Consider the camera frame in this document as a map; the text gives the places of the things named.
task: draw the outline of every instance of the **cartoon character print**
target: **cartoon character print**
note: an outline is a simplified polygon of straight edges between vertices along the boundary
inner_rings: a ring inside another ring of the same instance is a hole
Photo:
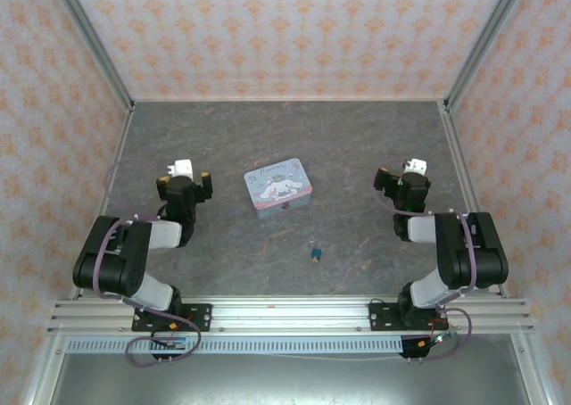
[[[291,179],[272,182],[260,195],[261,198],[272,198],[275,202],[297,194],[296,188],[301,188],[303,182],[294,182]]]

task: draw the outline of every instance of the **small blue object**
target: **small blue object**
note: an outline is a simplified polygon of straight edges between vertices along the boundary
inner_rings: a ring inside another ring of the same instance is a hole
[[[313,260],[313,262],[317,262],[320,259],[321,259],[321,249],[314,247],[311,250],[311,260]]]

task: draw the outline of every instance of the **gray marble surface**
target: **gray marble surface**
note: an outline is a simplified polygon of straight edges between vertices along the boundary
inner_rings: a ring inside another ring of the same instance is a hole
[[[313,185],[311,205],[258,219],[244,173],[294,157]],[[122,155],[190,158],[195,175],[212,174],[214,195],[198,205],[190,243],[148,258],[148,272],[185,295],[398,293],[435,268],[435,247],[401,242],[370,188],[380,163],[411,157],[428,161],[428,209],[465,210],[430,102],[139,103]],[[121,167],[112,196],[154,214],[159,176]]]

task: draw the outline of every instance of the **wall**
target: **wall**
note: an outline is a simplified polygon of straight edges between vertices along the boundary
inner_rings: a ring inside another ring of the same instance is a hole
[[[498,0],[81,0],[136,99],[443,98]]]
[[[0,0],[0,400],[21,403],[124,111],[60,0]]]
[[[571,0],[519,1],[454,119],[571,403]]]

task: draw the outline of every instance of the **purple cable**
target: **purple cable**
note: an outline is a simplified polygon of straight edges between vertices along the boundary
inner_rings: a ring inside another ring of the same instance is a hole
[[[141,304],[139,304],[138,302],[131,301],[129,298],[124,298],[121,295],[118,295],[116,293],[108,293],[108,294],[103,293],[103,292],[101,292],[101,289],[99,288],[99,273],[101,272],[101,264],[103,263],[103,256],[105,254],[105,250],[107,249],[107,244],[109,244],[111,237],[112,237],[113,233],[117,230],[117,228],[119,226],[129,222],[130,220],[149,220],[150,221],[150,220],[156,220],[156,219],[157,219],[156,217],[146,217],[146,216],[145,217],[139,217],[139,216],[135,215],[133,218],[119,219],[117,222],[115,222],[109,228],[109,231],[107,231],[107,233],[103,237],[103,241],[101,242],[101,247],[99,248],[99,252],[97,253],[97,257],[95,258],[95,266],[94,266],[94,270],[93,270],[93,290],[95,291],[97,296],[99,296],[100,298],[103,298],[104,300],[119,300],[121,302],[126,303],[127,305],[131,305],[131,306],[135,307],[136,309],[145,310],[145,311],[148,311],[152,314],[156,314],[157,316],[161,316],[163,318],[170,318],[172,320],[176,320],[177,322],[185,323],[185,324],[189,325],[197,334],[196,344],[189,351],[181,354],[180,356],[177,356],[175,358],[169,358],[169,362],[172,363],[172,362],[176,362],[177,360],[182,360],[184,358],[187,358],[198,348],[198,346],[200,345],[200,342],[202,340],[202,335],[201,335],[201,332],[200,332],[200,329],[198,328],[198,326],[186,318],[181,318],[179,316],[175,316],[175,315],[166,313],[164,311],[158,311],[155,309],[146,308],[146,307],[142,306]],[[151,336],[138,336],[137,338],[132,339],[131,341],[129,341],[127,343],[127,347],[125,348],[125,359],[127,360],[128,364],[132,365],[133,367],[137,367],[137,368],[147,368],[147,367],[152,367],[154,365],[161,365],[161,360],[152,360],[152,361],[148,361],[145,363],[135,362],[128,352],[129,349],[131,348],[131,346],[134,343],[136,343],[137,341],[153,341],[153,340],[169,341],[169,340],[171,340],[171,338],[169,336],[153,336],[153,337],[151,337]]]
[[[393,162],[402,162],[402,161],[393,160],[393,161],[389,161],[389,162],[393,163]],[[381,206],[383,206],[388,211],[391,211],[392,213],[396,213],[399,215],[405,215],[405,216],[411,216],[411,217],[432,216],[429,213],[414,213],[414,212],[410,212],[410,211],[399,211],[399,210],[395,209],[394,207],[391,207],[388,204],[385,204],[385,202],[383,202],[380,199],[380,197],[378,196],[378,192],[375,189],[374,181],[373,181],[373,186],[371,187],[371,190],[373,192],[373,195],[377,199],[377,201],[381,204]],[[464,236],[466,237],[466,247],[468,248],[468,257],[470,259],[470,284],[468,285],[468,287],[466,289],[464,289],[462,291],[462,293],[468,293],[472,289],[474,289],[474,287],[476,286],[476,255],[474,254],[474,242],[472,241],[472,235],[470,233],[470,227],[469,227],[468,223],[466,222],[466,220],[464,219],[464,217],[462,216],[462,214],[458,213],[452,209],[451,209],[451,213],[454,213],[456,215],[456,217],[459,218],[460,224],[462,225],[462,229],[464,229]],[[450,302],[452,300],[455,300],[458,297],[459,297],[459,293],[455,293],[455,294],[445,298],[444,301],[440,303],[440,305],[445,304],[446,302]]]
[[[107,199],[109,200],[110,203],[112,203],[115,207],[117,207],[118,209],[121,209],[123,211],[128,211],[129,207],[124,206],[123,204],[116,202],[112,197],[111,197],[111,185],[112,185],[112,181],[111,181],[111,177],[113,176],[113,172],[121,165],[121,164],[127,164],[127,163],[140,163],[140,164],[148,164],[154,167],[158,167],[162,170],[166,170],[164,164],[160,164],[158,162],[154,162],[154,161],[148,161],[148,160],[142,160],[142,159],[138,159],[138,158],[127,158],[125,160],[119,160],[114,162],[109,169],[107,169],[107,173],[105,174],[105,196],[107,197]]]
[[[459,311],[464,316],[466,316],[466,320],[468,321],[468,331],[466,332],[466,338],[464,339],[464,341],[462,341],[460,344],[458,344],[455,348],[453,348],[450,351],[447,351],[447,352],[442,353],[442,354],[437,354],[436,356],[428,356],[426,358],[411,359],[411,360],[422,362],[425,360],[446,359],[446,358],[449,358],[450,356],[458,353],[460,350],[462,350],[464,347],[466,347],[468,345],[468,341],[470,341],[470,337],[472,336],[472,318],[470,317],[470,315],[465,310],[463,310],[459,307],[450,307],[449,309],[440,309],[439,311],[441,313],[448,313],[449,311]],[[410,337],[407,337],[407,339],[414,338],[414,337],[415,337],[415,335],[412,335]]]

